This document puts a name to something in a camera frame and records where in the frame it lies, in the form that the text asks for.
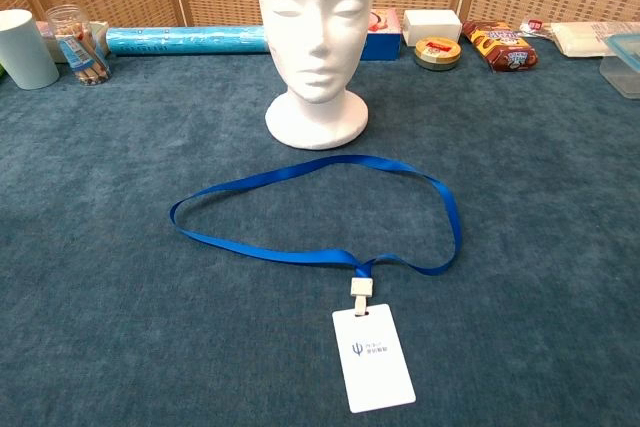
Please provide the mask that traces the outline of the small red white packet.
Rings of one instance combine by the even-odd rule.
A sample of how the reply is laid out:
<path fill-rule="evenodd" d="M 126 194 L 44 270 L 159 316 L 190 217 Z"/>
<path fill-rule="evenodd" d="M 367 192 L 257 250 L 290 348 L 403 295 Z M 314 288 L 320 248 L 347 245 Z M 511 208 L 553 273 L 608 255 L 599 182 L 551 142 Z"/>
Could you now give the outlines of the small red white packet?
<path fill-rule="evenodd" d="M 538 19 L 524 19 L 519 27 L 520 33 L 524 37 L 552 38 L 551 24 Z"/>

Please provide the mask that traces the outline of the brown cookie packet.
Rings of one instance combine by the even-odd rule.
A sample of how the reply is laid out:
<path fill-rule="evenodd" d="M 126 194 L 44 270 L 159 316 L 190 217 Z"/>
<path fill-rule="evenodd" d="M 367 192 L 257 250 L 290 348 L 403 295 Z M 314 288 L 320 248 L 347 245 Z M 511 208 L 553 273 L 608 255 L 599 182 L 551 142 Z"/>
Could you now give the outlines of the brown cookie packet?
<path fill-rule="evenodd" d="M 462 31 L 494 71 L 523 71 L 538 61 L 535 49 L 503 21 L 465 21 Z"/>

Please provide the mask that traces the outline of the clear container blue lid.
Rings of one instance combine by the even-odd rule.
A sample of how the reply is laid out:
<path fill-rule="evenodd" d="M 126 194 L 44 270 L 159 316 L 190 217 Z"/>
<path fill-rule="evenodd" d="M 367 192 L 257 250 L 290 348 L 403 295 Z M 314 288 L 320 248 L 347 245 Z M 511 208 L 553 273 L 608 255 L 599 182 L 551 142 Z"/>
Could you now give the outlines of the clear container blue lid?
<path fill-rule="evenodd" d="M 640 33 L 612 35 L 605 44 L 613 55 L 602 59 L 601 75 L 622 96 L 640 99 Z"/>

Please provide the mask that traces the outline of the light blue paper cup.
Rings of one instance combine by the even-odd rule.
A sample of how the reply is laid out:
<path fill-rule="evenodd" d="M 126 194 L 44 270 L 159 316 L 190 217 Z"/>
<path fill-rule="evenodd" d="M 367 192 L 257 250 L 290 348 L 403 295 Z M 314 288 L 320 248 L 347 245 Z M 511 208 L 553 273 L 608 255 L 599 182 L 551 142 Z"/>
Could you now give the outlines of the light blue paper cup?
<path fill-rule="evenodd" d="M 58 80 L 59 71 L 30 11 L 0 11 L 0 64 L 24 90 L 44 88 Z"/>

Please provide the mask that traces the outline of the round yellow tin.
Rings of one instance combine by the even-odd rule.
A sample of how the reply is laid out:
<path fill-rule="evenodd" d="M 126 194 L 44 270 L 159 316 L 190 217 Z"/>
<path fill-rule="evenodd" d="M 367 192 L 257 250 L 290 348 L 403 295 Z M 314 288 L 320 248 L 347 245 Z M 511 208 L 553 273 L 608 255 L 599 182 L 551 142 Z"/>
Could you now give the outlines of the round yellow tin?
<path fill-rule="evenodd" d="M 416 43 L 414 60 L 418 65 L 433 71 L 454 68 L 461 56 L 456 41 L 444 37 L 426 37 Z"/>

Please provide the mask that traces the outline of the small white box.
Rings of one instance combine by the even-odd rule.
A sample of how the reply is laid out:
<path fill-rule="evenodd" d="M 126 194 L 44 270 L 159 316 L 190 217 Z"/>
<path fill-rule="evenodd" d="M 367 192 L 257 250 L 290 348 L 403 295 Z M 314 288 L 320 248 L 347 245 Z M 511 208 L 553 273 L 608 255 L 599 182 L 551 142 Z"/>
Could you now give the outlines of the small white box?
<path fill-rule="evenodd" d="M 444 37 L 457 42 L 462 23 L 453 10 L 407 9 L 404 11 L 402 34 L 405 43 L 414 47 L 426 37 Z"/>

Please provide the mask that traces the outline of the blue pink cookie box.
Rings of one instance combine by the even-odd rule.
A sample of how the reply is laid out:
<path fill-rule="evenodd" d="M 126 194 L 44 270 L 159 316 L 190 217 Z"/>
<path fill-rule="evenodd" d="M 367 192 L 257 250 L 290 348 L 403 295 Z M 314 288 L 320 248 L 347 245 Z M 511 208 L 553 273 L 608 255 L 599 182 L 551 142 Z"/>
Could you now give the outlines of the blue pink cookie box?
<path fill-rule="evenodd" d="M 364 48 L 363 61 L 388 61 L 398 58 L 402 38 L 401 25 L 393 8 L 372 9 Z"/>

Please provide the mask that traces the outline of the blue cling film roll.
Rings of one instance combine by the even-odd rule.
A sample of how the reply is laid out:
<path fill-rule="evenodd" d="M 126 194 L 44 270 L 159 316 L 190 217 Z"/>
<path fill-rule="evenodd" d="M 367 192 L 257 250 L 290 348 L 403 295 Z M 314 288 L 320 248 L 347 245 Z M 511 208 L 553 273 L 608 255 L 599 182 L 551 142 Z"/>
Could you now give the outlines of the blue cling film roll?
<path fill-rule="evenodd" d="M 106 42 L 118 56 L 268 53 L 257 26 L 109 27 Z"/>

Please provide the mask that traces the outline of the blue lanyard with badge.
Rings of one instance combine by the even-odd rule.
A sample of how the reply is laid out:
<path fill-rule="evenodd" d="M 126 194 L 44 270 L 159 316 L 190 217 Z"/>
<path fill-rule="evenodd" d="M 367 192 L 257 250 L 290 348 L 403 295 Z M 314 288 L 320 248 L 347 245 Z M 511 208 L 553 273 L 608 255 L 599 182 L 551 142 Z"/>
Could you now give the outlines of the blue lanyard with badge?
<path fill-rule="evenodd" d="M 430 183 L 443 201 L 454 238 L 454 252 L 460 252 L 462 235 L 459 213 L 454 195 L 448 187 L 409 164 L 382 157 L 369 155 L 322 157 L 213 185 L 192 194 L 191 197 L 195 199 L 223 191 L 256 189 L 300 177 L 333 164 L 356 164 L 394 174 L 411 174 Z M 387 304 L 369 305 L 367 303 L 373 294 L 372 268 L 379 263 L 396 262 L 424 275 L 439 275 L 451 266 L 453 263 L 451 259 L 438 267 L 420 267 L 395 254 L 386 253 L 361 262 L 351 253 L 340 249 L 285 252 L 212 237 L 185 230 L 182 227 L 178 227 L 177 230 L 198 242 L 267 261 L 310 266 L 330 264 L 352 267 L 354 276 L 351 280 L 351 296 L 355 299 L 354 307 L 332 313 L 349 409 L 353 413 L 361 413 L 416 401 L 390 307 Z"/>

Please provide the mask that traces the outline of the dark blue tablecloth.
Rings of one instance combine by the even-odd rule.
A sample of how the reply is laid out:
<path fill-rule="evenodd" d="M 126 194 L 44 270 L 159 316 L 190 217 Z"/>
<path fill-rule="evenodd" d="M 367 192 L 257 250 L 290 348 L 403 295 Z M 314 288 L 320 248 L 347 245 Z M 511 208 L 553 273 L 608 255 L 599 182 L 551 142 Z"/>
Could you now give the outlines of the dark blue tablecloth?
<path fill-rule="evenodd" d="M 253 192 L 191 194 L 311 159 L 268 133 L 266 55 L 115 57 L 42 90 L 0 79 L 0 427 L 640 426 L 640 101 L 596 59 L 536 40 L 531 71 L 470 46 L 431 72 L 362 63 L 369 123 L 335 165 Z M 417 400 L 350 412 L 332 325 L 352 270 L 194 242 L 340 248 L 374 271 Z"/>

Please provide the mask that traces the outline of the clear jar biscuit sticks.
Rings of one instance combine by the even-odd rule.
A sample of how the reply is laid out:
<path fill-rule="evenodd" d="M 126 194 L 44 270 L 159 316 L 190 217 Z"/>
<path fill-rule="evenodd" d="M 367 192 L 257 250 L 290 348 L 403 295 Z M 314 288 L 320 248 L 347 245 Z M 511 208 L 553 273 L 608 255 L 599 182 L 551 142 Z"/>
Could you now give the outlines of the clear jar biscuit sticks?
<path fill-rule="evenodd" d="M 49 27 L 76 78 L 85 85 L 100 84 L 110 78 L 110 68 L 94 39 L 85 10 L 74 4 L 46 11 Z"/>

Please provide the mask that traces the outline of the white foam mannequin head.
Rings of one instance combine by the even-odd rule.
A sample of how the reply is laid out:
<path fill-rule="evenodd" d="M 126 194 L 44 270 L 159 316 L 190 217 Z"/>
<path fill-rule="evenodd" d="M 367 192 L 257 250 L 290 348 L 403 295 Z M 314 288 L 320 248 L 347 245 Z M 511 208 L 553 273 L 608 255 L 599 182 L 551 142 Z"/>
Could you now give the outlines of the white foam mannequin head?
<path fill-rule="evenodd" d="M 323 150 L 365 129 L 367 105 L 347 85 L 364 48 L 372 2 L 259 0 L 271 57 L 287 86 L 265 114 L 276 140 Z"/>

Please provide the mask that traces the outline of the white wipes packet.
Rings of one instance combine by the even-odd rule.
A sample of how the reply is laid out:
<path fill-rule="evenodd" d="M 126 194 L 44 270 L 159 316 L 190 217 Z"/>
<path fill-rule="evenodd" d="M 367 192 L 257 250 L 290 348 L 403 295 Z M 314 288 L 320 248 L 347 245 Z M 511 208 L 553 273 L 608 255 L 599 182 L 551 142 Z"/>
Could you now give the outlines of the white wipes packet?
<path fill-rule="evenodd" d="M 640 22 L 559 22 L 550 31 L 567 57 L 613 56 L 604 40 L 611 35 L 640 33 Z"/>

